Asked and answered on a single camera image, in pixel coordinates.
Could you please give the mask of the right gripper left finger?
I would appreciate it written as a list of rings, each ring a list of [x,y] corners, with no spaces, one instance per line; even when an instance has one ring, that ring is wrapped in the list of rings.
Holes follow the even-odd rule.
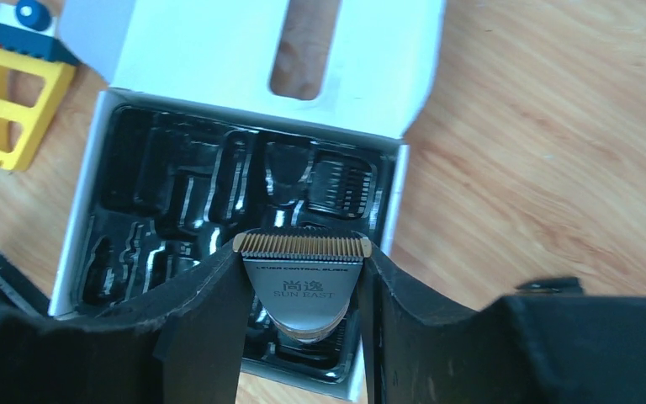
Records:
[[[232,403],[251,305],[226,245],[100,316],[0,306],[0,403]]]

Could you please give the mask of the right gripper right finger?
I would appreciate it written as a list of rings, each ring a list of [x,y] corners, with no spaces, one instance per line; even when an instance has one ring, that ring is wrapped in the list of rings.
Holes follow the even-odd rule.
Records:
[[[371,403],[646,403],[646,296],[559,279],[475,311],[373,248],[357,299]]]

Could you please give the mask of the black silver hair clipper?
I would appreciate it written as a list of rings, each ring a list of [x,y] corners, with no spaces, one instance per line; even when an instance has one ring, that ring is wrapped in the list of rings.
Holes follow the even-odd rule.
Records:
[[[356,231],[290,226],[244,231],[232,249],[274,325],[316,343],[346,315],[373,243]]]

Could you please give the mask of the black clipper guard comb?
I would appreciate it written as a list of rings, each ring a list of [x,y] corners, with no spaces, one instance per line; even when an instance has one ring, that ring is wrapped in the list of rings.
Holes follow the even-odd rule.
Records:
[[[362,218],[374,186],[375,170],[364,160],[322,152],[314,163],[307,209],[343,220]]]

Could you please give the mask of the white box with black tray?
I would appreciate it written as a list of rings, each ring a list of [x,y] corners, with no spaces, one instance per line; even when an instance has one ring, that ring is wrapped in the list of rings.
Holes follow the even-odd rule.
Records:
[[[443,1],[342,1],[319,92],[277,95],[287,1],[67,1],[58,31],[98,95],[49,313],[96,316],[257,227],[346,228],[393,244],[432,90]],[[307,209],[322,152],[375,170],[362,218]]]

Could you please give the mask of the yellow plastic triangle toy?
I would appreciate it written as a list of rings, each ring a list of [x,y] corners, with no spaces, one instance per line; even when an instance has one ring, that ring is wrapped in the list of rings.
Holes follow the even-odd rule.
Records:
[[[24,171],[30,166],[76,70],[65,62],[44,61],[0,48],[1,169]],[[44,81],[34,105],[18,104],[9,99],[10,71],[28,73]]]

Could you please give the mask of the red blue toy block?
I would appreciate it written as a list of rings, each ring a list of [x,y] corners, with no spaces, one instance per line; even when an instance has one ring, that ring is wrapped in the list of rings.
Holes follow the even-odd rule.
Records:
[[[80,61],[56,34],[58,18],[43,3],[0,3],[0,48],[50,62],[78,66]]]

